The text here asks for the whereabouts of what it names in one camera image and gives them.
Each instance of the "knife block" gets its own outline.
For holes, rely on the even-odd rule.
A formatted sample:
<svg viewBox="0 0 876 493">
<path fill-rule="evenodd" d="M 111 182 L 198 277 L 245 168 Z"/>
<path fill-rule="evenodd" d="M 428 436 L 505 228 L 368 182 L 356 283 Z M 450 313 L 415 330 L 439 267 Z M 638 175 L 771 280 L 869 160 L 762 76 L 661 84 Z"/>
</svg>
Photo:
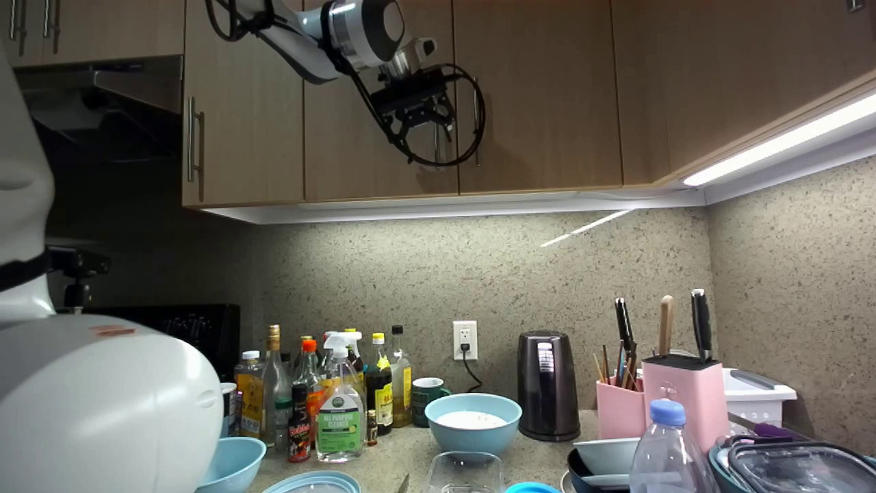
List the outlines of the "knife block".
<svg viewBox="0 0 876 493">
<path fill-rule="evenodd" d="M 684 432 L 690 432 L 690 442 L 702 451 L 710 451 L 729 436 L 729 402 L 723 394 L 720 362 L 702 362 L 671 353 L 647 358 L 642 367 L 647 406 L 661 398 L 679 399 L 688 414 Z"/>
</svg>

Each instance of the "robotic arm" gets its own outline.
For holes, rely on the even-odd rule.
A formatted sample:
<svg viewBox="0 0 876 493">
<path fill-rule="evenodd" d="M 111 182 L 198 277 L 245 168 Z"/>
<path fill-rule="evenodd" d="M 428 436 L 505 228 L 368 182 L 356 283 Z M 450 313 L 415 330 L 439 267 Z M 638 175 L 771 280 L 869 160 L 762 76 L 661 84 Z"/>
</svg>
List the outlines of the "robotic arm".
<svg viewBox="0 0 876 493">
<path fill-rule="evenodd" d="M 434 54 L 435 42 L 408 35 L 402 9 L 395 0 L 328 0 L 312 10 L 297 10 L 289 0 L 207 0 L 207 5 L 215 30 L 224 42 L 259 35 L 308 82 L 320 84 L 352 76 L 386 139 L 408 162 L 454 168 L 476 153 L 486 135 L 480 84 L 452 62 L 423 69 L 419 57 Z M 360 76 L 369 69 L 382 71 L 382 89 L 375 91 Z M 415 128 L 435 125 L 435 135 L 452 139 L 457 110 L 450 99 L 450 84 L 472 84 L 476 101 L 475 135 L 457 142 L 450 160 L 426 157 L 408 138 Z"/>
</svg>

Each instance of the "cable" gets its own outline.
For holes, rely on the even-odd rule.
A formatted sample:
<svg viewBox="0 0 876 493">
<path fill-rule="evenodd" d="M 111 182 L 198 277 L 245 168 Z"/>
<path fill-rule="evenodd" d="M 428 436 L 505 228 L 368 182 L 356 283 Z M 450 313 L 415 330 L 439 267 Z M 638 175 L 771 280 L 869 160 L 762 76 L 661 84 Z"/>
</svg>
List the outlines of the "cable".
<svg viewBox="0 0 876 493">
<path fill-rule="evenodd" d="M 463 342 L 461 350 L 463 350 L 463 367 L 475 382 L 475 386 L 469 386 L 469 393 L 480 393 L 483 388 L 483 379 L 475 375 L 475 371 L 469 367 L 469 358 L 467 358 L 467 353 L 472 350 L 469 342 Z"/>
</svg>

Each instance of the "light blue bowl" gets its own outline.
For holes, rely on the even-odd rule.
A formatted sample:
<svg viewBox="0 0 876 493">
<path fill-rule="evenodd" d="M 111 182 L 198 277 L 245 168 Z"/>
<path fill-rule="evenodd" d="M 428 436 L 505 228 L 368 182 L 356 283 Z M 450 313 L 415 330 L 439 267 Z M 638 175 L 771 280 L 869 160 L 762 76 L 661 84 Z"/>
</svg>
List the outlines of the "light blue bowl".
<svg viewBox="0 0 876 493">
<path fill-rule="evenodd" d="M 450 394 L 434 399 L 426 414 L 442 451 L 505 456 L 517 436 L 523 409 L 501 394 Z"/>
<path fill-rule="evenodd" d="M 218 445 L 198 493 L 245 493 L 267 457 L 267 445 L 248 436 L 224 436 Z"/>
</svg>

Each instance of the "wall cabinet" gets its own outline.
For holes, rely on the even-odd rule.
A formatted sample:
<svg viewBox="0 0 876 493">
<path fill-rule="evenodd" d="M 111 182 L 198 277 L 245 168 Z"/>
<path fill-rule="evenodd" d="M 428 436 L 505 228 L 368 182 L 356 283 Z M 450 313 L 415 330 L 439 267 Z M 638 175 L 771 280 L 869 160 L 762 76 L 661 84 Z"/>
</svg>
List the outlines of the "wall cabinet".
<svg viewBox="0 0 876 493">
<path fill-rule="evenodd" d="M 876 69 L 875 5 L 614 0 L 628 184 L 671 179 Z"/>
<path fill-rule="evenodd" d="M 457 0 L 454 47 L 487 95 L 461 193 L 623 184 L 609 0 Z M 463 95 L 461 131 L 472 108 Z"/>
<path fill-rule="evenodd" d="M 186 0 L 183 206 L 302 204 L 302 76 Z"/>
<path fill-rule="evenodd" d="M 12 67 L 183 52 L 183 0 L 0 0 Z"/>
<path fill-rule="evenodd" d="M 452 61 L 452 4 L 406 0 L 406 27 L 439 42 L 435 62 Z M 304 84 L 304 162 L 309 204 L 454 195 L 457 169 L 408 164 L 389 145 L 352 80 Z"/>
</svg>

